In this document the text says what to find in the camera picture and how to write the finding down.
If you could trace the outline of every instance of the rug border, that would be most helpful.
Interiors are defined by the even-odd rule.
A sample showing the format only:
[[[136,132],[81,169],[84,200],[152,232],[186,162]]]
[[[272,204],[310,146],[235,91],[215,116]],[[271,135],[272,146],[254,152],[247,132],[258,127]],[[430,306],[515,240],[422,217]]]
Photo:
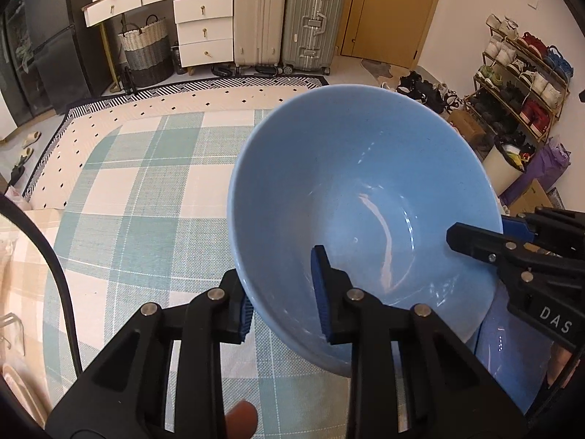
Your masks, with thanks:
[[[45,164],[47,162],[48,156],[51,155],[51,153],[53,152],[53,150],[55,149],[54,142],[58,139],[61,138],[61,136],[64,133],[63,129],[63,125],[65,125],[65,122],[67,122],[69,120],[69,116],[71,115],[71,113],[82,106],[86,106],[86,105],[90,105],[90,104],[95,104],[97,102],[103,102],[103,101],[109,101],[111,99],[116,99],[119,97],[127,97],[129,100],[127,102],[125,102],[125,104],[127,104],[128,102],[132,102],[133,97],[135,95],[140,95],[143,92],[149,91],[149,90],[157,90],[157,89],[165,89],[166,87],[172,87],[172,86],[179,86],[179,85],[185,85],[185,84],[193,84],[193,83],[205,83],[211,80],[239,80],[239,79],[267,79],[267,80],[279,80],[279,79],[303,79],[303,78],[314,78],[314,79],[318,79],[321,83],[322,86],[328,86],[329,83],[327,82],[327,79],[325,79],[324,76],[322,75],[313,75],[313,74],[291,74],[288,76],[270,76],[270,77],[266,77],[263,75],[244,75],[244,76],[235,76],[235,77],[211,77],[211,78],[205,78],[205,79],[193,79],[193,80],[185,80],[185,81],[181,81],[181,82],[171,82],[168,84],[161,84],[160,86],[151,86],[151,87],[145,87],[141,90],[139,90],[136,94],[130,94],[127,95],[126,93],[118,93],[118,94],[113,94],[113,95],[109,95],[109,96],[100,96],[97,98],[88,98],[88,99],[80,99],[77,102],[74,102],[73,104],[69,104],[67,106],[67,109],[65,111],[65,115],[63,116],[63,120],[61,121],[61,123],[59,124],[59,127],[57,128],[57,130],[55,131],[55,133],[53,134],[53,136],[51,137],[51,140],[49,141],[49,143],[47,143],[45,149],[43,150],[43,153],[41,154],[41,156],[39,157],[39,159],[37,160],[36,165],[34,166],[33,171],[30,174],[30,177],[26,183],[26,186],[22,192],[22,196],[24,197],[24,199],[26,199],[27,201],[30,201],[30,197],[32,196],[32,190],[34,189],[34,186],[36,185],[36,182],[38,181],[39,177],[35,178],[35,175],[37,174],[37,171],[39,171],[39,168],[41,168],[41,164],[42,164],[42,168],[45,168]],[[150,95],[149,97],[147,97],[146,99],[150,99],[152,97],[158,97],[159,95]],[[75,117],[71,117],[71,119],[73,118],[77,118],[80,117],[81,115],[77,115]]]

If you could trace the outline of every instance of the white suitcase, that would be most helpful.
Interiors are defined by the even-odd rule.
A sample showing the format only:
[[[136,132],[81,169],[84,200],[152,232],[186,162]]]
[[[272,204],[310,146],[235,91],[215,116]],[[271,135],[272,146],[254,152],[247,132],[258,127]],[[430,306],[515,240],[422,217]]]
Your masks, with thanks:
[[[240,66],[277,66],[284,0],[233,0],[233,58]]]

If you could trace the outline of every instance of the plastic bag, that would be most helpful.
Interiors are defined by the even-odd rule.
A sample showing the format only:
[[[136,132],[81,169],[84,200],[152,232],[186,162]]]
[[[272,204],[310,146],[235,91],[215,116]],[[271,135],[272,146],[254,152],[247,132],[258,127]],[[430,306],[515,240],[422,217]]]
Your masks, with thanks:
[[[25,200],[18,191],[14,189],[14,187],[8,187],[5,195],[10,201],[12,201],[16,206],[18,206],[22,211],[30,211],[33,209],[30,206],[30,203]]]
[[[532,180],[538,180],[543,190],[549,191],[571,165],[570,155],[571,152],[563,147],[559,137],[550,139],[532,156],[526,167],[526,173],[522,174],[501,194],[502,204],[510,206],[526,191]]]

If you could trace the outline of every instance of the bowl rim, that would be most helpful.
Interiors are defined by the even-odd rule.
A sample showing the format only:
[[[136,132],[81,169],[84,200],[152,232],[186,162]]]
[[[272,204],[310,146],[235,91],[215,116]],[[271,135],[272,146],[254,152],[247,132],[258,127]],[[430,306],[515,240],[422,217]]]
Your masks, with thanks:
[[[434,111],[429,109],[428,107],[424,106],[423,104],[420,104],[419,102],[409,98],[408,96],[400,94],[398,92],[391,92],[387,89],[382,89],[381,87],[376,87],[376,86],[366,86],[366,85],[361,85],[361,84],[334,84],[334,85],[317,87],[315,89],[311,89],[311,90],[308,90],[308,91],[303,92],[301,94],[295,95],[293,98],[288,99],[286,102],[284,102],[280,106],[272,109],[272,111],[267,116],[265,116],[260,121],[260,123],[256,127],[254,127],[254,129],[252,130],[250,136],[248,137],[248,139],[244,143],[244,146],[242,147],[242,149],[238,155],[238,158],[236,159],[233,170],[232,170],[232,176],[230,178],[229,188],[228,188],[228,192],[227,192],[227,237],[229,239],[229,247],[230,247],[230,250],[232,253],[232,257],[233,257],[236,271],[238,272],[238,277],[240,278],[240,282],[242,283],[242,287],[244,288],[246,295],[248,296],[248,298],[252,302],[254,309],[257,310],[259,316],[266,323],[266,325],[270,328],[270,330],[273,331],[273,333],[276,334],[276,336],[279,337],[279,339],[282,340],[283,343],[287,347],[289,347],[295,353],[299,354],[301,357],[303,357],[303,359],[307,360],[308,362],[311,362],[313,365],[316,365],[319,368],[322,368],[326,371],[329,371],[333,374],[340,375],[340,376],[349,376],[350,375],[349,363],[343,364],[342,363],[343,360],[340,360],[338,358],[336,358],[335,360],[327,360],[327,359],[325,359],[325,357],[323,357],[322,354],[319,354],[317,352],[313,352],[311,349],[307,348],[299,340],[297,340],[294,336],[290,335],[286,329],[280,327],[279,323],[276,321],[274,316],[271,315],[270,312],[267,310],[266,306],[263,305],[263,302],[261,302],[261,301],[259,302],[259,295],[256,292],[256,289],[254,288],[252,283],[249,281],[249,277],[248,277],[248,274],[247,274],[246,269],[244,267],[244,263],[242,262],[242,258],[241,258],[241,255],[239,253],[239,250],[236,249],[236,237],[237,236],[235,233],[236,229],[235,229],[235,225],[234,225],[234,205],[235,205],[234,191],[236,189],[235,185],[236,185],[236,180],[238,179],[238,174],[241,171],[242,164],[244,164],[244,160],[246,158],[245,155],[250,150],[250,146],[252,145],[254,140],[257,138],[258,133],[262,130],[264,125],[266,123],[270,123],[270,120],[273,118],[273,114],[278,113],[281,110],[286,110],[289,105],[296,104],[296,102],[299,98],[302,98],[304,96],[308,96],[309,94],[311,95],[311,97],[314,97],[315,94],[319,94],[320,92],[328,92],[331,90],[347,89],[349,87],[351,87],[351,88],[359,87],[360,90],[370,90],[370,91],[376,91],[379,93],[387,93],[388,95],[390,95],[390,97],[403,98],[403,100],[405,102],[407,101],[406,104],[411,105],[413,107],[419,106],[421,108],[424,108],[424,110],[426,110],[429,114],[431,114],[433,117],[435,117],[435,119],[440,120],[444,125],[449,127],[449,129],[453,131],[453,134],[459,137],[461,143],[465,145],[465,147],[468,150],[468,153],[472,156],[473,160],[475,160],[477,165],[480,167],[480,173],[483,175],[483,180],[485,180],[487,186],[489,186],[490,191],[493,195],[493,206],[494,206],[494,210],[495,210],[494,213],[498,212],[499,232],[502,233],[502,230],[503,230],[502,220],[501,220],[501,212],[498,208],[497,196],[496,196],[496,194],[491,186],[490,179],[487,176],[486,171],[483,168],[482,163],[480,162],[478,157],[475,155],[475,152],[473,151],[473,149],[467,144],[467,142],[463,139],[463,137],[461,137],[454,130],[454,128],[449,124],[449,122],[447,122],[443,117],[441,117],[440,115],[438,115],[437,113],[435,113]],[[497,287],[497,285],[494,283],[492,294],[491,294],[490,305],[493,302],[496,287]],[[488,306],[488,308],[486,310],[486,314],[489,311],[490,305]]]

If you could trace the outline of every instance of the teal plaid pattern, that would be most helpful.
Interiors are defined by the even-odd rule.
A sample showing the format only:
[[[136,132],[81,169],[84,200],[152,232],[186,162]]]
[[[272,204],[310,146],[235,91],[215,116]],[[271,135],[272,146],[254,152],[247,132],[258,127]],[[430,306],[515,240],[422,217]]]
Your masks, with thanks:
[[[131,121],[93,150],[54,246],[71,289],[84,366],[143,303],[188,303],[233,268],[227,184],[242,145],[269,112]],[[52,277],[43,315],[46,373],[56,403],[75,374]],[[169,430],[176,353],[167,397]],[[348,380],[297,356],[257,314],[243,345],[222,345],[222,375],[226,410],[241,399],[258,409],[255,437],[344,437]]]

